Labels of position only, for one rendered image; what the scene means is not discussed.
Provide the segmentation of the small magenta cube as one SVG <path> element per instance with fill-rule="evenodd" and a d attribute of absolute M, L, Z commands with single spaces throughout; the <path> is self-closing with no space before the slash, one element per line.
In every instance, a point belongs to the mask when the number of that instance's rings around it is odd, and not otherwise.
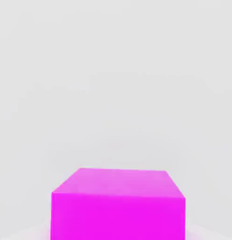
<path fill-rule="evenodd" d="M 185 219 L 166 171 L 80 168 L 52 192 L 50 240 L 185 240 Z"/>

